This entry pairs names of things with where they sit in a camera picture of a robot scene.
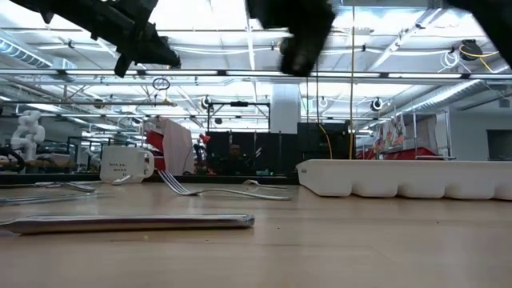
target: white ceiling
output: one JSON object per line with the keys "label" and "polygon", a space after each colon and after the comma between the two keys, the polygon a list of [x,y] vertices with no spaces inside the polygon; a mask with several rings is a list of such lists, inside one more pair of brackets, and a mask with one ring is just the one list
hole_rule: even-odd
{"label": "white ceiling", "polygon": [[[90,34],[67,20],[56,16],[48,26],[36,13],[24,9],[9,0],[0,0],[0,29],[9,33],[20,43],[27,44],[35,53],[44,57],[60,57],[70,60],[79,69],[108,69],[111,70],[116,61],[117,54],[112,55],[115,47],[105,42],[100,46],[90,39]],[[351,7],[338,7],[338,16],[333,24],[333,31],[329,37],[324,55],[319,59],[320,71],[348,71],[351,69],[351,56],[345,50],[351,46],[350,32],[352,25]],[[365,71],[380,53],[373,50],[384,50],[391,44],[400,32],[414,25],[422,15],[422,8],[373,8],[358,7],[356,10],[355,45],[366,45],[366,52],[357,52],[354,58],[356,71]],[[247,21],[243,0],[160,0],[157,8],[151,15],[151,22],[155,22],[161,36],[170,37],[170,45],[176,49],[182,58],[183,69],[225,69],[225,70],[278,70],[280,54],[272,50],[281,37],[288,35],[285,30],[263,30],[256,20]],[[460,10],[451,10],[440,17],[439,20],[427,29],[420,30],[409,40],[405,41],[398,52],[424,53],[458,48],[461,40],[476,39],[485,52],[496,51],[490,40],[482,31],[479,24],[468,14]],[[71,40],[77,47],[71,49],[66,46]],[[251,66],[250,50],[254,50],[254,67]],[[411,56],[392,55],[376,71],[381,72],[429,72],[436,73],[443,68],[441,63],[443,54]],[[488,62],[499,59],[499,55],[487,58]],[[0,55],[0,64],[3,67],[29,68],[23,63],[13,61]],[[480,62],[465,62],[461,64],[470,70],[483,68]],[[460,72],[461,64],[443,72]],[[146,65],[148,69],[165,68],[158,65]],[[268,102],[273,97],[273,86],[280,85],[273,82],[232,82],[225,86],[208,85],[209,80],[202,78],[197,86],[180,86],[194,102],[199,103],[200,98],[209,95],[219,101],[259,101]],[[316,99],[317,87],[314,81],[309,82],[309,93],[304,82],[298,84],[304,99],[309,96],[310,101]],[[74,91],[81,86],[70,85]],[[62,93],[61,87],[44,85],[42,88],[54,93]],[[415,84],[371,84],[359,83],[354,86],[354,103],[364,103],[375,97],[384,100],[393,100],[392,103],[405,103],[412,98],[423,95],[432,90],[432,85]],[[85,93],[76,95],[76,99],[100,97],[109,99],[113,95],[116,101],[141,101],[147,95],[140,86],[91,86]],[[321,82],[318,86],[318,96],[328,101],[329,105],[322,108],[322,113],[347,115],[350,96],[350,84]],[[166,114],[188,114],[193,112],[193,106],[183,101],[183,95],[174,87],[168,91],[158,93],[158,100],[164,98],[174,99],[177,108],[164,106],[151,108],[144,106],[139,112],[162,111]],[[250,108],[237,108],[226,110],[230,114],[259,114]],[[357,115],[367,115],[369,105],[357,105]],[[236,126],[260,127],[260,120],[235,121]]]}

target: ceiling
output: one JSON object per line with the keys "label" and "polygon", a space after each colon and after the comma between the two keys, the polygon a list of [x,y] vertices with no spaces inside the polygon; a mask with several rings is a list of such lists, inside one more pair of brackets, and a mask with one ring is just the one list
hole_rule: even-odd
{"label": "ceiling", "polygon": [[[108,42],[102,39],[92,40],[90,33],[59,16],[50,25],[45,25],[39,15],[8,0],[0,0],[0,6],[0,31],[36,55],[45,59],[67,59],[77,69],[113,69],[118,54],[115,46]],[[352,7],[336,5],[334,9],[337,17],[316,67],[321,72],[350,71],[352,66]],[[496,51],[473,16],[465,11],[448,10],[425,29],[410,37],[404,37],[405,31],[414,26],[426,12],[425,8],[364,6],[356,7],[355,12],[355,71],[432,74],[488,72],[480,61],[453,59],[447,52],[452,47],[458,49],[463,39],[475,39],[486,54]],[[248,20],[243,0],[161,0],[150,21],[156,23],[161,36],[170,38],[170,46],[180,54],[184,70],[276,71],[281,55],[274,48],[282,37],[289,35],[286,30],[264,30],[258,21]],[[404,39],[399,49],[376,65],[383,51],[396,42],[400,35]],[[486,62],[493,63],[500,59],[499,54],[496,54],[486,58]],[[5,54],[0,54],[1,68],[33,69]],[[163,66],[151,64],[131,68],[165,69]],[[173,76],[166,78],[170,82],[169,89],[157,91],[152,86],[154,77],[119,79],[111,76],[79,75],[75,82],[27,75],[13,75],[3,79],[4,82],[0,82],[0,91],[15,79],[53,95],[72,94],[72,100],[77,102],[100,98],[109,102],[143,102],[147,99],[161,102],[168,99],[177,106],[138,106],[134,103],[111,105],[101,109],[73,106],[73,109],[92,114],[183,115],[184,118],[180,120],[182,124],[194,131],[203,128],[186,117],[191,114],[205,114],[201,110],[200,102],[206,95],[218,102],[272,102],[273,97],[276,97],[276,86],[284,85],[278,79],[268,77]],[[357,81],[353,88],[354,116],[375,116],[370,111],[369,101],[376,97],[389,103],[389,110],[393,110],[441,85],[420,80]],[[317,79],[309,78],[297,79],[294,82],[300,91],[297,97],[302,98],[302,115],[306,116],[307,110],[310,115],[316,115],[318,99],[321,102],[318,110],[320,114],[346,117],[350,112],[350,83],[319,79],[317,87],[316,81]],[[472,97],[467,101],[476,102],[481,99]],[[268,112],[265,109],[257,110],[253,106],[226,107],[218,112],[218,116],[246,115],[247,118],[224,121],[218,128],[265,129],[265,116]]]}

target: wooden table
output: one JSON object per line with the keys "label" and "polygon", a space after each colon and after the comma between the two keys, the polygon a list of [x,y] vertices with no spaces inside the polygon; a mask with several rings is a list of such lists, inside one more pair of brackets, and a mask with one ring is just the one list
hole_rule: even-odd
{"label": "wooden table", "polygon": [[[212,185],[189,186],[199,187]],[[0,207],[0,220],[48,213],[248,213],[256,224],[251,230],[0,232],[0,287],[512,285],[508,202],[320,198],[294,186],[277,191],[292,195],[291,202],[182,197],[157,183],[99,191],[116,197]]]}

